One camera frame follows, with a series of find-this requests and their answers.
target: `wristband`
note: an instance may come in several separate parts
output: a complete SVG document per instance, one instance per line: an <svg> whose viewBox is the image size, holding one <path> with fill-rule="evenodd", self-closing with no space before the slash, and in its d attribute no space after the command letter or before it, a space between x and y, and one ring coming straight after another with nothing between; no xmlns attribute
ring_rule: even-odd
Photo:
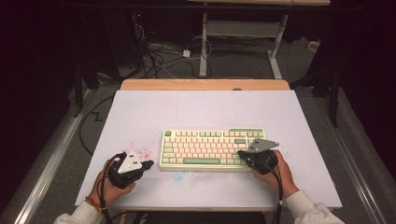
<svg viewBox="0 0 396 224"><path fill-rule="evenodd" d="M85 202L88 204L92 205L95 210L98 212L98 214L102 214L102 209L101 207L90 197L85 197Z"/></svg>

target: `white sleeve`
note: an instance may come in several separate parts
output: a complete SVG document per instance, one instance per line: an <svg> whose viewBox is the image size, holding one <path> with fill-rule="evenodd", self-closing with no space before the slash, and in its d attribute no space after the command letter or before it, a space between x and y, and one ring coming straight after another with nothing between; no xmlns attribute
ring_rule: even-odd
<svg viewBox="0 0 396 224"><path fill-rule="evenodd" d="M58 216L54 224L99 224L103 216L96 209L83 201L74 211L73 215L62 214Z"/></svg>
<svg viewBox="0 0 396 224"><path fill-rule="evenodd" d="M305 223L344 223L336 217L323 203L314 204L303 190L299 190L287 199L286 205L294 216L295 224Z"/></svg>

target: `mechanical keyboard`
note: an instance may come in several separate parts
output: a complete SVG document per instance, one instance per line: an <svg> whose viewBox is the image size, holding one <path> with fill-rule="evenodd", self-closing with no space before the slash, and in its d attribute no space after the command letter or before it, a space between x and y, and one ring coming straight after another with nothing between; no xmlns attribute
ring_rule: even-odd
<svg viewBox="0 0 396 224"><path fill-rule="evenodd" d="M248 171L237 154L256 138L265 139L261 128L229 130L166 130L160 156L164 170Z"/></svg>

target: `white table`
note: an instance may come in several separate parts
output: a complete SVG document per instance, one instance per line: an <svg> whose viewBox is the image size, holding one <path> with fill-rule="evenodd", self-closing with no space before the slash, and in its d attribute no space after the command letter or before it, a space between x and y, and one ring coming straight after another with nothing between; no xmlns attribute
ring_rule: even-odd
<svg viewBox="0 0 396 224"><path fill-rule="evenodd" d="M155 163L116 208L274 211L276 194L250 172L165 172L158 166L163 130L234 127L264 128L268 139L280 143L296 185L314 203L342 207L294 91L118 91L76 204L106 160L135 150L142 161Z"/></svg>

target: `hand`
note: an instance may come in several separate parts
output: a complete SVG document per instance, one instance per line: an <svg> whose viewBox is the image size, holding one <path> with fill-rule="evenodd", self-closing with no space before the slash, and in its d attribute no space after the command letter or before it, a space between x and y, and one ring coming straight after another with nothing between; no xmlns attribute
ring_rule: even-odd
<svg viewBox="0 0 396 224"><path fill-rule="evenodd" d="M283 186L283 197L287 198L291 194L297 192L299 189L294 185L293 177L291 175L291 170L289 165L285 160L283 160L282 154L278 150L274 150L274 153L277 157L277 167L274 169L275 173L282 179L282 186ZM266 175L261 175L255 169L251 169L251 172L254 176L260 180L265 181L273 190L279 192L279 186L277 184L276 178L272 173L268 173Z"/></svg>
<svg viewBox="0 0 396 224"><path fill-rule="evenodd" d="M101 185L102 185L101 179L103 178L104 170L102 170L96 177L95 183L93 184L93 187L92 187L92 191L91 191L90 195L88 196L89 198L93 199L93 201L96 202L96 204L98 204L98 205L100 205L100 200L99 200L97 190L99 190L99 193L101 193L100 192ZM135 183L132 183L129 186L127 186L125 189L119 189L110 182L108 177L106 177L104 181L105 181L105 187L104 187L104 196L103 197L106 201L106 205L111 205L122 195L130 193L135 185Z"/></svg>

